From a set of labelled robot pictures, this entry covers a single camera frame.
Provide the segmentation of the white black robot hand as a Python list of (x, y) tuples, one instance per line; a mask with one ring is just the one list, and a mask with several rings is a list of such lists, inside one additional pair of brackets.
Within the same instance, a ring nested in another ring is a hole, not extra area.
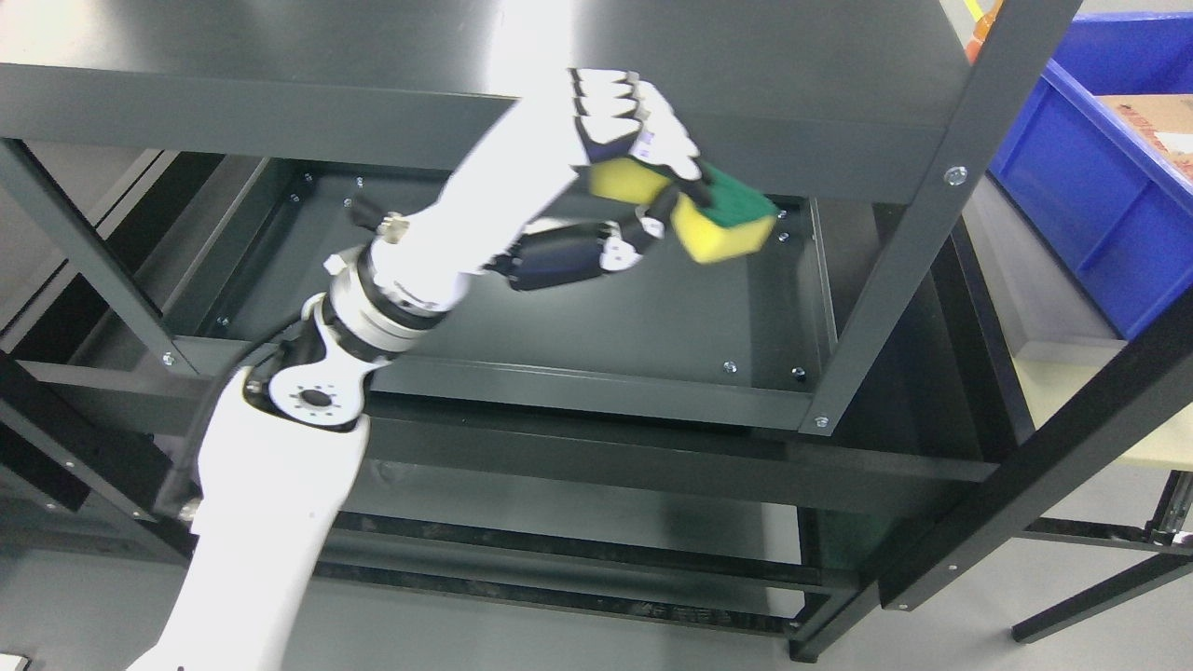
[(369, 248), (372, 284), (392, 303), (451, 310), (472, 276), (517, 241), (580, 170), (630, 156), (706, 207), (700, 152), (665, 96), (631, 70), (568, 68), (528, 85), (444, 183)]

